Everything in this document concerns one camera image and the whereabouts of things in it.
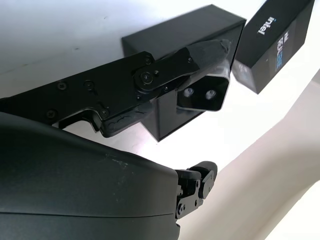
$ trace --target white surface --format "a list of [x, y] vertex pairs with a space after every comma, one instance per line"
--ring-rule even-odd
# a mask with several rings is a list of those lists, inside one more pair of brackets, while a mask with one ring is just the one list
[[[250, 18], [262, 2], [2, 0], [0, 98], [119, 59], [121, 37], [198, 7], [212, 3]], [[221, 170], [284, 117], [320, 68], [319, 23], [320, 2], [317, 0], [305, 45], [260, 95], [232, 77], [220, 112], [202, 114], [160, 143], [141, 124], [109, 139], [93, 133], [85, 122], [67, 130], [171, 168], [185, 169], [200, 161], [214, 161]]]
[[313, 185], [266, 240], [320, 239], [320, 182]]
[[[220, 171], [203, 205], [178, 221], [179, 240], [264, 240], [320, 180], [319, 102], [320, 85], [312, 81], [283, 120]], [[304, 218], [304, 228], [288, 231], [290, 214], [286, 229], [279, 226], [268, 240], [294, 240], [295, 231], [300, 239], [320, 239], [315, 203], [300, 202], [298, 214], [305, 214], [296, 218]]]

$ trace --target black cardboard box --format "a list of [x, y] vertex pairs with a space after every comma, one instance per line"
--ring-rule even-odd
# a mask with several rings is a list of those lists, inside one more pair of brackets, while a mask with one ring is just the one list
[[314, 0], [267, 0], [245, 26], [232, 72], [259, 94], [305, 43]]
[[[123, 53], [127, 57], [147, 51], [159, 60], [193, 43], [228, 39], [231, 49], [227, 60], [232, 64], [245, 23], [245, 19], [209, 5], [123, 37]], [[202, 113], [177, 109], [175, 91], [159, 97], [153, 104], [155, 111], [142, 123], [158, 141]]]

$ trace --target robotic arm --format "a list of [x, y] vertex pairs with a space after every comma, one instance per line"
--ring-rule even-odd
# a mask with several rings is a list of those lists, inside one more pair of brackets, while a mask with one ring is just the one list
[[207, 74], [229, 49], [211, 40], [159, 61], [141, 52], [1, 99], [1, 239], [178, 239], [177, 219], [203, 204], [216, 164], [173, 170], [60, 129], [84, 120], [112, 137], [171, 91], [180, 109], [218, 111], [229, 81]]

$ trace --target black box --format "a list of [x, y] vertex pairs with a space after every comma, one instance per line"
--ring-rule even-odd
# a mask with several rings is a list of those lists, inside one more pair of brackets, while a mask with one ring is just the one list
[[267, 0], [245, 26], [232, 72], [259, 94], [305, 43], [314, 0]]
[[[245, 23], [245, 19], [209, 5], [123, 37], [123, 52], [127, 57], [147, 51], [158, 60], [193, 43], [228, 39], [231, 49], [227, 60], [232, 64]], [[158, 141], [202, 113], [177, 109], [175, 91], [159, 97], [153, 104], [155, 111], [142, 123]]]

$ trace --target black plastic housing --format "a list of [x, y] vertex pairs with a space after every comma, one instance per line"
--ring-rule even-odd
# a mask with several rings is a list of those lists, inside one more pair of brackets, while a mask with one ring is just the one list
[[2, 112], [0, 166], [0, 239], [178, 239], [173, 169]]

